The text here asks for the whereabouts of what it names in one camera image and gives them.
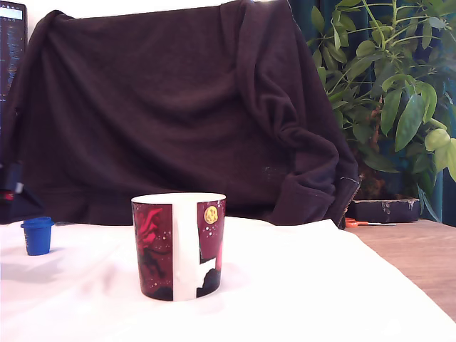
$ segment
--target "dark brown sweater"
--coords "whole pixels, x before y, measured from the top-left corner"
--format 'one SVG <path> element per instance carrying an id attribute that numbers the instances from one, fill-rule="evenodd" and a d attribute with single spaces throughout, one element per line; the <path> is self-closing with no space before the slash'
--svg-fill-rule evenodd
<path id="1" fill-rule="evenodd" d="M 36 27 L 4 163 L 56 221 L 131 224 L 130 198 L 219 192 L 227 214 L 338 224 L 357 165 L 286 0 Z"/>

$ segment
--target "wooden table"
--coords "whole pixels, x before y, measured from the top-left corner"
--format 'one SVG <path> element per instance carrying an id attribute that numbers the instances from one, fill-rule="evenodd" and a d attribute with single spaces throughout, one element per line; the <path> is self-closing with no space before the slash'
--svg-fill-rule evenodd
<path id="1" fill-rule="evenodd" d="M 456 228 L 420 220 L 347 231 L 396 266 L 456 321 Z"/>

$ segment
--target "mug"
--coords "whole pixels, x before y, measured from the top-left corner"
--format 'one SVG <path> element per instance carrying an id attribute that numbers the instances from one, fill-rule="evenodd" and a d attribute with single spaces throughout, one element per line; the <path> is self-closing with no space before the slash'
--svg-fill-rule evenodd
<path id="1" fill-rule="evenodd" d="M 226 197 L 209 193 L 132 199 L 141 292 L 187 301 L 217 290 Z"/>

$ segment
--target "yellow moon design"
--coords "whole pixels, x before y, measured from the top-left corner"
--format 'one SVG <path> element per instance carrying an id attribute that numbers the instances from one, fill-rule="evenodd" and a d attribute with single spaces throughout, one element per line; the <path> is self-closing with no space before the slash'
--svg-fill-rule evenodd
<path id="1" fill-rule="evenodd" d="M 218 219 L 219 213 L 216 207 L 212 205 L 211 207 L 206 209 L 206 212 L 204 213 L 204 220 L 206 221 L 206 223 L 213 224 L 217 222 Z"/>

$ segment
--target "houseplant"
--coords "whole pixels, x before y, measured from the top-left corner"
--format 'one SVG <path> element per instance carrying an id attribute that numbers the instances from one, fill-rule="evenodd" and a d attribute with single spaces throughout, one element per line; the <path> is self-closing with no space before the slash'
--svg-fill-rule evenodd
<path id="1" fill-rule="evenodd" d="M 374 6 L 388 6 L 390 14 L 376 18 Z M 361 10 L 370 19 L 368 28 L 356 28 L 351 19 Z M 456 181 L 456 139 L 450 137 L 455 12 L 456 0 L 408 0 L 402 6 L 398 0 L 343 0 L 326 23 L 313 8 L 320 35 L 308 44 L 360 165 L 357 199 L 419 197 L 422 212 L 426 206 L 435 217 L 429 198 L 437 174 L 447 167 Z M 368 39 L 350 55 L 349 37 L 361 31 L 369 32 Z M 399 189 L 388 188 L 391 174 L 400 178 Z"/>

